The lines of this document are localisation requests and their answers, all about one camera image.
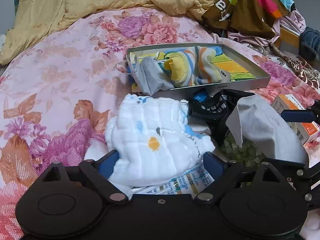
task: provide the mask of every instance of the gray cloth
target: gray cloth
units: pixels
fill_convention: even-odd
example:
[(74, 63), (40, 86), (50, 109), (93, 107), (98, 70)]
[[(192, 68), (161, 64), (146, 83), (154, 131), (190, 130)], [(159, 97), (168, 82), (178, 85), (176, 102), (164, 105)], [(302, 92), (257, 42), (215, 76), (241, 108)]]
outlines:
[(152, 96), (159, 90), (174, 88), (169, 76), (150, 56), (145, 57), (140, 63), (137, 61), (135, 74), (139, 79), (142, 92), (146, 95)]
[(308, 154), (297, 135), (258, 95), (239, 99), (226, 126), (240, 147), (245, 137), (268, 158), (304, 163), (309, 167)]

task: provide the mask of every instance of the brown patterned fabric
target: brown patterned fabric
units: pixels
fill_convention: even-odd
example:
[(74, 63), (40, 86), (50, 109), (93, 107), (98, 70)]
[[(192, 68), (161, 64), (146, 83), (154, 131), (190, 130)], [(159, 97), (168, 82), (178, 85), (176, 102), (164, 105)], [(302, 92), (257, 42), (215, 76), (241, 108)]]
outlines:
[(273, 43), (269, 43), (270, 47), (276, 52), (276, 54), (281, 57), (288, 66), (290, 66), (295, 74), (305, 83), (311, 87), (318, 89), (319, 88), (319, 79), (316, 72), (313, 68), (306, 62), (302, 57), (298, 56), (298, 59), (301, 61), (294, 60), (288, 56), (285, 56)]
[(219, 0), (202, 19), (215, 32), (223, 29), (269, 40), (275, 36), (271, 29), (275, 20), (288, 14), (280, 0)]

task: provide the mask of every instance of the metal screw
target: metal screw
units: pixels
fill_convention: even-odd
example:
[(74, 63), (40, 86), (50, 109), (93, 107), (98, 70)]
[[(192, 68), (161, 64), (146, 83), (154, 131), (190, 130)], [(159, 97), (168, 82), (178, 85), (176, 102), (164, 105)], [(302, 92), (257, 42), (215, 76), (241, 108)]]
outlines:
[(159, 203), (159, 204), (164, 204), (164, 203), (165, 203), (165, 200), (164, 200), (164, 199), (158, 199), (158, 203)]
[(109, 198), (113, 201), (122, 201), (125, 199), (125, 194), (122, 193), (113, 193), (109, 196)]
[(303, 175), (303, 170), (297, 170), (297, 175), (302, 176)]
[(212, 198), (213, 198), (213, 195), (212, 194), (210, 194), (210, 193), (199, 193), (198, 195), (197, 195), (197, 197), (198, 197), (198, 199), (200, 199), (200, 200), (203, 200), (203, 201), (209, 201), (209, 200), (212, 200)]
[(312, 195), (310, 194), (310, 193), (308, 193), (308, 194), (306, 194), (305, 196), (304, 196), (304, 199), (305, 199), (305, 201), (311, 201), (311, 199), (312, 199)]

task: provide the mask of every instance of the silver tray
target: silver tray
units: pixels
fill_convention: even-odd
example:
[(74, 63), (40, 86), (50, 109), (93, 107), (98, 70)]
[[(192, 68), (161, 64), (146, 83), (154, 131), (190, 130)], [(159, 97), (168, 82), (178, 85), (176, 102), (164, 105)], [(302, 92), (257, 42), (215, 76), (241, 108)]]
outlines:
[(230, 81), (230, 82), (223, 82), (223, 83), (214, 83), (214, 84), (206, 84), (206, 85), (199, 85), (199, 86), (191, 86), (191, 87), (183, 87), (183, 88), (173, 88), (166, 91), (158, 91), (153, 95), (153, 98), (165, 97), (165, 98), (173, 98), (176, 100), (181, 99), (188, 99), (189, 96), (202, 89), (205, 88), (210, 96), (213, 96), (216, 92), (220, 91), (221, 89), (235, 89), (235, 90), (251, 90), (251, 89), (258, 89), (264, 88), (269, 84), (270, 76), (267, 72), (265, 72), (262, 68), (260, 68), (257, 64), (253, 63), (245, 56), (241, 55), (234, 49), (224, 45), (224, 44), (216, 44), (216, 43), (171, 43), (171, 44), (158, 44), (158, 45), (148, 45), (148, 46), (140, 46), (134, 47), (127, 50), (127, 61), (128, 64), (131, 64), (129, 55), (130, 52), (134, 52), (136, 55), (139, 56), (139, 52), (143, 51), (150, 51), (150, 53), (159, 51), (161, 49), (168, 49), (168, 48), (185, 48), (185, 47), (193, 47), (193, 46), (201, 46), (201, 47), (212, 47), (212, 46), (221, 46), (222, 51), (224, 54), (237, 62), (239, 65), (244, 67), (248, 70), (252, 75), (256, 77), (256, 79), (249, 79), (249, 80), (240, 80), (240, 81)]

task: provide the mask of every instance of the pink floral bedsheet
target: pink floral bedsheet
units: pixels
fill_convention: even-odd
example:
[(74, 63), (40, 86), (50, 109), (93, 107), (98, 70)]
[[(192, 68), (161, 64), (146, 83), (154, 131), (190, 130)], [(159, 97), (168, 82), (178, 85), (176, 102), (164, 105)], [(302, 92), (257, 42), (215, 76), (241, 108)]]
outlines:
[[(291, 93), (304, 105), (319, 94), (288, 70), (197, 22), (149, 8), (103, 11), (53, 33), (16, 57), (0, 79), (0, 240), (19, 239), (17, 201), (52, 161), (77, 165), (90, 139), (104, 142), (108, 119), (131, 91), (127, 48), (175, 42), (224, 43), (272, 75), (254, 92), (270, 103)], [(320, 156), (320, 138), (306, 148)]]

